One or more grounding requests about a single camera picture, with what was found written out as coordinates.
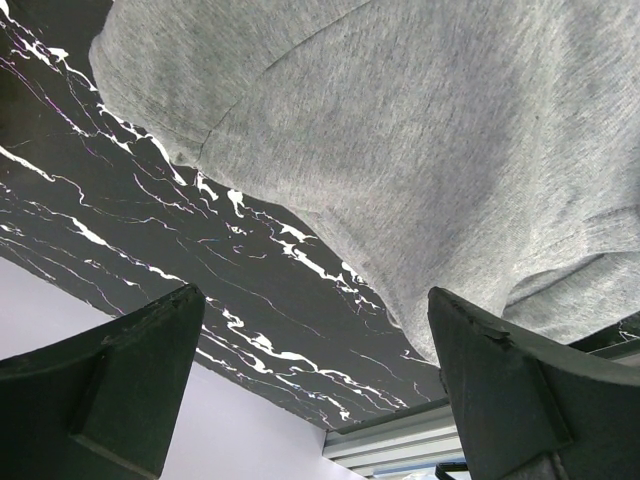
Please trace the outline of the grey t shirt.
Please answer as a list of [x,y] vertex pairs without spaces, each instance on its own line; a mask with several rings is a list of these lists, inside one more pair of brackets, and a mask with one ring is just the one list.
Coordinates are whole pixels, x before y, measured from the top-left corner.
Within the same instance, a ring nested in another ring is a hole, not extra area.
[[561,343],[639,308],[635,1],[117,1],[106,107],[286,207],[437,359],[448,289]]

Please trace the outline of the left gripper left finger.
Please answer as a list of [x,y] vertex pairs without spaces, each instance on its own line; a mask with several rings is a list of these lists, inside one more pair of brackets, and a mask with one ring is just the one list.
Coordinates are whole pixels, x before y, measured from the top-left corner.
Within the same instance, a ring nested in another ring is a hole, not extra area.
[[160,478],[204,310],[204,295],[188,284],[2,360],[2,478]]

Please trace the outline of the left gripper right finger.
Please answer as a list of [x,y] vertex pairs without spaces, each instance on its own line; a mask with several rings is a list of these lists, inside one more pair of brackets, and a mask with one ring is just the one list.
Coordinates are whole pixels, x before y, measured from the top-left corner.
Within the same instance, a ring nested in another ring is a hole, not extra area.
[[636,479],[639,371],[433,288],[428,319],[474,479]]

